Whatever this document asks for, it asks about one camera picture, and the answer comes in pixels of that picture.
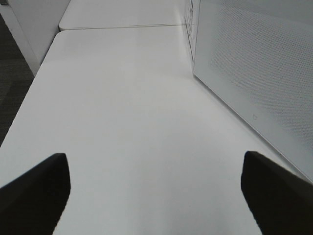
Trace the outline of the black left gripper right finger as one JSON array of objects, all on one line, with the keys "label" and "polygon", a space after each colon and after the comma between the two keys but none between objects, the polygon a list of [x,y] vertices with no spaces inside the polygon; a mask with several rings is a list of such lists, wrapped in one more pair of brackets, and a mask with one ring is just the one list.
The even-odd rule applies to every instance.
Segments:
[{"label": "black left gripper right finger", "polygon": [[313,186],[264,155],[244,155],[241,190],[264,235],[313,233]]}]

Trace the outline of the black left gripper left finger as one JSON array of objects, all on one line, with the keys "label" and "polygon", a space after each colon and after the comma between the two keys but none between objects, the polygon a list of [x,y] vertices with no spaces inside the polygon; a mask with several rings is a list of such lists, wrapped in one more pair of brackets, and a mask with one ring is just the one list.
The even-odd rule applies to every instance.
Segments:
[{"label": "black left gripper left finger", "polygon": [[56,153],[0,189],[2,235],[51,235],[71,191],[67,156]]}]

